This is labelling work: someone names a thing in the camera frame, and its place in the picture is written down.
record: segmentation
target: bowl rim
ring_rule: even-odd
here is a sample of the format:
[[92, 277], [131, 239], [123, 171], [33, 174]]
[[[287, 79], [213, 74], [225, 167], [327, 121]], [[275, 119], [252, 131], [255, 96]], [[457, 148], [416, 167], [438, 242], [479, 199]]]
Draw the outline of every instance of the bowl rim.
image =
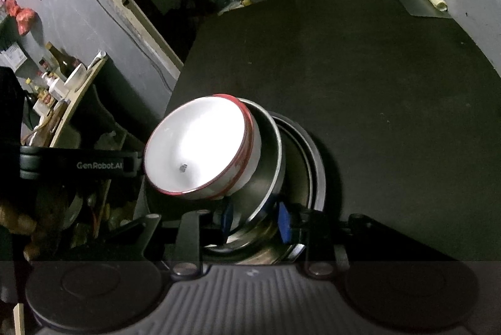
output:
[[[167, 191], [163, 188], [160, 188], [159, 186], [157, 186], [152, 180], [151, 178], [149, 177], [148, 173], [146, 172], [146, 150], [148, 148], [148, 145], [151, 141], [151, 138], [153, 137], [153, 135], [155, 134], [155, 132], [157, 131], [157, 129], [162, 126], [165, 122], [165, 120], [167, 118], [169, 118], [172, 114], [174, 114], [175, 112], [178, 112], [180, 110], [182, 110], [182, 108], [184, 108], [185, 106], [189, 105], [190, 103], [198, 100], [198, 99], [203, 99], [203, 98], [207, 98], [207, 97], [218, 97], [218, 98], [221, 98], [221, 99], [226, 99], [228, 101], [231, 101], [232, 103], [234, 103], [235, 105], [238, 106], [238, 108], [240, 109], [240, 112], [242, 113], [242, 117], [244, 118], [244, 135], [242, 136], [242, 141], [240, 143], [240, 147], [239, 149], [237, 150], [235, 156], [233, 157], [233, 159], [230, 161], [230, 163], [225, 167], [224, 170], [222, 170], [217, 176], [215, 176], [212, 180], [204, 183], [203, 185], [200, 185], [198, 187], [195, 187], [195, 188], [192, 188], [191, 190], [187, 190], [187, 191]], [[250, 132], [249, 130], [249, 118], [248, 116], [246, 115], [246, 112], [248, 111], [247, 107], [236, 97], [234, 96], [231, 96], [231, 95], [225, 95], [225, 94], [220, 94], [220, 96], [217, 96], [217, 95], [209, 95], [209, 96], [201, 96], [201, 97], [198, 97], [198, 98], [195, 98], [195, 99], [192, 99], [184, 104], [182, 104], [181, 106], [177, 107], [176, 109], [174, 109], [171, 113], [169, 113], [166, 117], [164, 117], [160, 123], [154, 128], [153, 132], [151, 133], [150, 137], [148, 138], [148, 141], [146, 142], [146, 145], [144, 146], [144, 161], [143, 161], [143, 168], [144, 168], [144, 174], [146, 175], [147, 179], [149, 180], [149, 182], [151, 183], [151, 185], [153, 187], [155, 187], [155, 189], [159, 192], [161, 192], [162, 194], [165, 194], [165, 195], [172, 195], [172, 196], [183, 196], [183, 195], [187, 195], [187, 194], [191, 194], [191, 193], [194, 193], [194, 192], [198, 192], [198, 191], [201, 191], [205, 188], [207, 188], [209, 185], [211, 185], [212, 183], [214, 183], [215, 181], [217, 181], [222, 175], [224, 175], [234, 164], [237, 160], [239, 160], [241, 158], [242, 155], [245, 154], [245, 146], [247, 145], [247, 138], [248, 138], [248, 134]], [[229, 190], [230, 188], [232, 187], [232, 185], [227, 188], [225, 187], [222, 191], [227, 191]], [[216, 197], [216, 195], [211, 195], [210, 197], [206, 198], [206, 199], [209, 199], [209, 198], [214, 198]]]
[[270, 186], [269, 186], [265, 196], [263, 197], [263, 199], [259, 203], [259, 205], [257, 205], [256, 209], [245, 219], [245, 222], [242, 223], [241, 226], [243, 226], [243, 225], [248, 224], [248, 223], [255, 223], [256, 222], [255, 219], [256, 219], [257, 215], [262, 212], [262, 209], [270, 201], [273, 202], [273, 199], [271, 199], [271, 197], [272, 197], [272, 195], [274, 195], [274, 190], [276, 189], [277, 182], [279, 179], [283, 178], [285, 175], [286, 158], [285, 158], [285, 150], [284, 150], [284, 147], [283, 147], [282, 141], [281, 141], [280, 130], [279, 130], [278, 126], [276, 125], [275, 120], [270, 115], [270, 113], [264, 107], [262, 107], [261, 105], [258, 105], [256, 102], [254, 102], [252, 100], [240, 98], [240, 101], [246, 106], [247, 105], [253, 106], [254, 109], [261, 112], [261, 114], [264, 117], [266, 117], [267, 122], [270, 124], [271, 128], [274, 131], [274, 142], [276, 142], [276, 148], [277, 148], [276, 168], [275, 168], [275, 173], [274, 173], [273, 178], [271, 180]]
[[228, 99], [228, 100], [234, 102], [238, 107], [240, 107], [240, 109], [244, 113], [245, 119], [247, 120], [247, 124], [249, 125], [249, 128], [248, 128], [248, 130], [249, 130], [249, 135], [248, 135], [249, 143], [247, 144], [247, 152], [245, 154], [244, 159], [242, 160], [242, 164], [241, 164], [241, 167], [238, 170], [238, 172], [231, 179], [231, 181], [228, 182], [228, 184], [226, 185], [226, 187], [224, 189], [222, 189], [219, 193], [217, 193], [217, 194], [215, 194], [207, 199], [218, 198], [221, 195], [226, 194], [238, 182], [238, 180], [240, 179], [240, 177], [244, 173], [245, 169], [247, 168], [247, 165], [249, 164], [249, 160], [251, 159], [252, 148], [254, 147], [254, 135], [256, 133], [256, 129], [254, 127], [254, 122], [252, 121], [252, 114], [249, 111], [249, 109], [247, 108], [247, 106], [240, 99], [238, 99], [237, 97], [234, 97], [232, 95], [227, 95], [225, 93], [217, 93], [216, 95], [213, 95], [213, 96]]

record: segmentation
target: round pad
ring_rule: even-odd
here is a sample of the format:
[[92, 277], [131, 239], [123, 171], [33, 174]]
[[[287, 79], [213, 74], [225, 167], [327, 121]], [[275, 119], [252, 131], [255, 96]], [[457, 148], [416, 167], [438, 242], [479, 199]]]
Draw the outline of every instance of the round pad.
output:
[[478, 281], [463, 263], [356, 262], [346, 292], [365, 314], [392, 327], [440, 329], [462, 321], [478, 297]]
[[161, 289], [160, 272], [148, 261], [56, 261], [36, 266], [26, 298], [58, 331], [103, 333], [145, 316]]

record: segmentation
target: wooden shelf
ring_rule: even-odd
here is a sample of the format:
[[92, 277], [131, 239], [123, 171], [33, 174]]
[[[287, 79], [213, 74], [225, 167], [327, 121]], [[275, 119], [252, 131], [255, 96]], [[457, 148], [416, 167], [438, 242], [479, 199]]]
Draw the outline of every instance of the wooden shelf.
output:
[[70, 123], [70, 120], [75, 113], [75, 110], [77, 109], [78, 104], [82, 100], [82, 98], [85, 95], [85, 92], [89, 89], [89, 87], [92, 85], [92, 82], [96, 78], [97, 74], [101, 70], [101, 68], [104, 66], [106, 61], [108, 60], [108, 56], [106, 55], [104, 58], [99, 60], [97, 64], [95, 64], [91, 70], [90, 73], [87, 76], [87, 79], [83, 83], [83, 85], [77, 90], [74, 91], [72, 90], [68, 96], [67, 99], [70, 100], [70, 103], [68, 105], [68, 108], [66, 109], [66, 112], [64, 113], [63, 117], [61, 118], [61, 121], [59, 122], [59, 125], [54, 133], [54, 137], [52, 137], [51, 144], [49, 147], [57, 147], [59, 139], [61, 138], [61, 134], [63, 133], [65, 127]]

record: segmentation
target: red bag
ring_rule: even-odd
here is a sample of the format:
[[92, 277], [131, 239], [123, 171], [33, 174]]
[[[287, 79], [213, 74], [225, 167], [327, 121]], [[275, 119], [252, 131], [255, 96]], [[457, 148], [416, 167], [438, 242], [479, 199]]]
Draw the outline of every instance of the red bag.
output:
[[37, 19], [37, 13], [30, 8], [24, 8], [19, 11], [16, 16], [16, 21], [18, 22], [19, 35], [26, 35], [31, 30], [34, 21]]
[[37, 19], [37, 13], [28, 7], [22, 9], [16, 0], [3, 0], [3, 3], [9, 16], [16, 17], [19, 35], [28, 34]]

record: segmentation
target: screw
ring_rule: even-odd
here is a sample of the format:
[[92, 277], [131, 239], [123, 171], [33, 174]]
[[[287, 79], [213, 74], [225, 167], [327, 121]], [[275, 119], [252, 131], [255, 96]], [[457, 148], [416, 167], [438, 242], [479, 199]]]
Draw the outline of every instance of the screw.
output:
[[308, 271], [315, 277], [320, 278], [331, 275], [334, 272], [334, 267], [332, 267], [332, 264], [330, 263], [324, 261], [317, 261], [308, 266]]
[[195, 263], [181, 262], [177, 263], [172, 271], [178, 276], [194, 276], [199, 272], [199, 268]]

